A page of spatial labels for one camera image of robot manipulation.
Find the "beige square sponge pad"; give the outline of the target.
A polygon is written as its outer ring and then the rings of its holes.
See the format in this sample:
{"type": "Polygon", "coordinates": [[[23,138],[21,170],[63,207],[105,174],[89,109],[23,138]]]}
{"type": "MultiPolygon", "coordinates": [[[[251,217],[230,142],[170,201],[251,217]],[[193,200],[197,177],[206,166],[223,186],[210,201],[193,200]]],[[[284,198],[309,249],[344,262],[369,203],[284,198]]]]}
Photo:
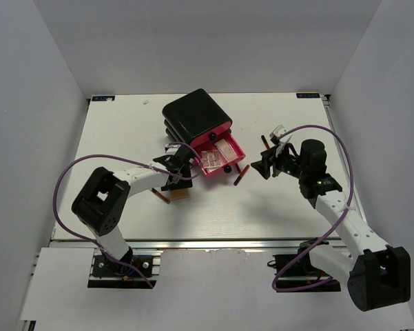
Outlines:
{"type": "Polygon", "coordinates": [[[169,191],[169,200],[175,201],[179,199],[186,199],[189,197],[189,190],[187,188],[181,188],[177,190],[169,191]]]}

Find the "clear eyeshadow palette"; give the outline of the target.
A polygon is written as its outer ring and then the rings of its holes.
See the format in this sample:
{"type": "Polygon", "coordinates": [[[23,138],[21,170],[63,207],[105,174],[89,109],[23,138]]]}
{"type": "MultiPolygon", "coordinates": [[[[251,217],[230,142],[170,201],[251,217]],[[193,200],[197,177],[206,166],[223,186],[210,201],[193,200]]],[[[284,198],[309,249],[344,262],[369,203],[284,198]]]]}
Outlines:
{"type": "Polygon", "coordinates": [[[202,151],[201,161],[202,161],[203,168],[207,172],[213,172],[214,170],[223,166],[222,159],[220,158],[220,152],[218,150],[202,151]]]}

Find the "pink drawer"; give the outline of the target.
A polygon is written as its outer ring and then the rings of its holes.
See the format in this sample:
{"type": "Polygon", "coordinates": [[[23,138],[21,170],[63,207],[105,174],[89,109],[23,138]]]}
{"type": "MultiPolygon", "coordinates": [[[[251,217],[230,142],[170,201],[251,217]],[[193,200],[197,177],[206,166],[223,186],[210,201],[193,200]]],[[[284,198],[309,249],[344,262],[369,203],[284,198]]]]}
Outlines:
{"type": "Polygon", "coordinates": [[[217,138],[220,134],[224,133],[225,131],[228,131],[232,125],[231,121],[226,121],[219,126],[216,126],[214,128],[206,130],[204,133],[201,133],[194,137],[190,141],[190,146],[195,148],[199,145],[202,145],[203,143],[207,141],[211,141],[211,137],[217,138]]]}
{"type": "Polygon", "coordinates": [[[230,173],[246,157],[229,131],[219,134],[215,141],[208,140],[194,149],[200,156],[198,164],[206,177],[220,171],[230,173]]]}

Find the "black pink drawer organizer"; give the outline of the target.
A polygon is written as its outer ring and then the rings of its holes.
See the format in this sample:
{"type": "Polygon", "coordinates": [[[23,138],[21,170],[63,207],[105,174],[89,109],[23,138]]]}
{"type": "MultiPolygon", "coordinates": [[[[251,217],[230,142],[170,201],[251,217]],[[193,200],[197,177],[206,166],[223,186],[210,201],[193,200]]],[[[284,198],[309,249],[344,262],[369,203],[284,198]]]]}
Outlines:
{"type": "Polygon", "coordinates": [[[162,111],[165,131],[171,139],[189,145],[206,130],[219,126],[231,117],[203,89],[197,89],[168,103],[162,111]]]}

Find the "pink sachet packet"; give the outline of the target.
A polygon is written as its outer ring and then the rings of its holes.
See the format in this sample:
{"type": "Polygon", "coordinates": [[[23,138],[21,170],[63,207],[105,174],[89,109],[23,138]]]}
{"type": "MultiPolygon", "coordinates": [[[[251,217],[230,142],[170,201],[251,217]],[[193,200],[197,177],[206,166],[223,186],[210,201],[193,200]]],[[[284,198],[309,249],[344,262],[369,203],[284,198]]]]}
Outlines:
{"type": "Polygon", "coordinates": [[[221,155],[226,159],[227,162],[234,161],[238,158],[235,150],[232,146],[225,140],[221,139],[215,143],[216,149],[221,153],[221,155]]]}

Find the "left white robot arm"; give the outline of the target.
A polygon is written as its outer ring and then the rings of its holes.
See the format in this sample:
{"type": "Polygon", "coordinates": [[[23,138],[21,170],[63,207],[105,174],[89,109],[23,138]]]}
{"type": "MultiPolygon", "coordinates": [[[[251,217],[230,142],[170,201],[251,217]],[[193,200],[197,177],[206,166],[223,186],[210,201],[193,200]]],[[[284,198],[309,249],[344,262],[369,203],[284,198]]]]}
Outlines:
{"type": "Polygon", "coordinates": [[[192,148],[172,143],[151,163],[135,163],[133,168],[115,172],[99,167],[90,175],[72,203],[72,212],[94,235],[115,274],[124,275],[132,266],[132,250],[118,227],[127,200],[157,188],[192,187],[191,169],[197,160],[192,148]]]}

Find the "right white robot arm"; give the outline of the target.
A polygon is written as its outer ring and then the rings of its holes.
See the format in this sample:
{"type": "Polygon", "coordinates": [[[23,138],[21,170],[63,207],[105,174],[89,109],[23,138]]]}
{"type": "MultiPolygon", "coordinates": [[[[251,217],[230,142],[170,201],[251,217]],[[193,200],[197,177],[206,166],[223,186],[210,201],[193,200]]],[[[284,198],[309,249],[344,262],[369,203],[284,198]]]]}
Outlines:
{"type": "Polygon", "coordinates": [[[403,247],[392,247],[349,207],[341,185],[327,173],[323,142],[307,139],[296,153],[280,142],[265,150],[251,167],[264,179],[288,174],[298,180],[302,196],[330,224],[349,250],[344,255],[325,239],[301,244],[298,269],[307,275],[321,270],[343,285],[363,311],[405,303],[411,298],[411,258],[403,247]]]}

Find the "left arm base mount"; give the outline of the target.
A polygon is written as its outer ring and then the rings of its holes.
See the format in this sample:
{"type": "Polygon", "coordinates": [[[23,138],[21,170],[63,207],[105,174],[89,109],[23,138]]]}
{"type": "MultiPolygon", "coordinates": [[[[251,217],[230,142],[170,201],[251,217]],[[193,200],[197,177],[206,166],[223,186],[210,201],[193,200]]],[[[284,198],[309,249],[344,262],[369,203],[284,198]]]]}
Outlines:
{"type": "Polygon", "coordinates": [[[161,255],[158,252],[133,250],[127,259],[117,263],[95,250],[87,287],[151,290],[156,285],[160,266],[161,255]]]}

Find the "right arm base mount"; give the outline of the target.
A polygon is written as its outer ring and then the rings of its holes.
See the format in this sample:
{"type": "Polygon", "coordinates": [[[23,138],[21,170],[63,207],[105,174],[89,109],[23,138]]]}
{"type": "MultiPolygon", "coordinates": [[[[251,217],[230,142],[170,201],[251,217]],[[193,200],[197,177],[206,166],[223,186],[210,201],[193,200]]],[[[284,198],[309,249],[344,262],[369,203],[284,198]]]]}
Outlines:
{"type": "MultiPolygon", "coordinates": [[[[302,242],[294,254],[275,254],[267,267],[275,270],[275,274],[279,273],[286,264],[294,260],[303,250],[308,248],[316,239],[302,242]]],[[[311,265],[309,255],[303,259],[296,261],[282,276],[276,281],[276,287],[280,289],[290,290],[292,288],[301,288],[311,286],[314,283],[324,282],[324,284],[299,290],[298,292],[340,292],[340,283],[333,280],[326,272],[319,270],[311,265]]]]}

